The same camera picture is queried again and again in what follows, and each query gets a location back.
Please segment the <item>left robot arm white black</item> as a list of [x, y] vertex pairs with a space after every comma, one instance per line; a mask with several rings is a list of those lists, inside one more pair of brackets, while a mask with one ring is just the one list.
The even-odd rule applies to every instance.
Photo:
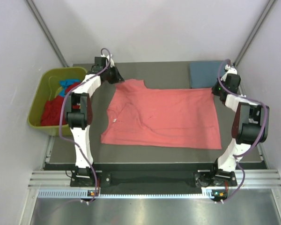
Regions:
[[91, 97], [102, 83], [123, 82], [111, 56], [95, 57], [95, 63], [81, 84], [67, 94], [63, 108], [64, 117], [74, 139], [76, 162], [72, 175], [72, 187], [98, 186], [97, 175], [92, 167], [94, 159], [90, 150], [90, 125], [93, 120]]

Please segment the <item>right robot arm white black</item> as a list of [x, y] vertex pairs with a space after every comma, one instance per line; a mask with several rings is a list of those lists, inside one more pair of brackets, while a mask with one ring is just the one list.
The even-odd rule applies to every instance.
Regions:
[[238, 95], [240, 82], [237, 71], [229, 69], [212, 88], [212, 93], [235, 113], [232, 140], [225, 152], [216, 159], [209, 174], [210, 182], [216, 186], [232, 181], [239, 161], [251, 148], [263, 143], [268, 135], [269, 107]]

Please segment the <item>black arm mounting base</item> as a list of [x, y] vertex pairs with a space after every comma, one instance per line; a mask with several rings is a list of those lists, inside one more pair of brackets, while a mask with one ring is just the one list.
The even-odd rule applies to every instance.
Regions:
[[235, 178], [215, 185], [213, 163], [94, 164], [103, 194], [197, 194], [200, 188], [236, 187]]

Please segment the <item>pink t shirt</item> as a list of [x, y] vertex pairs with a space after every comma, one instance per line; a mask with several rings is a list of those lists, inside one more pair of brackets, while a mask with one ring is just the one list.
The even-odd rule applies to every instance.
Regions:
[[116, 84], [101, 143], [220, 150], [214, 96], [204, 89], [149, 89], [143, 80]]

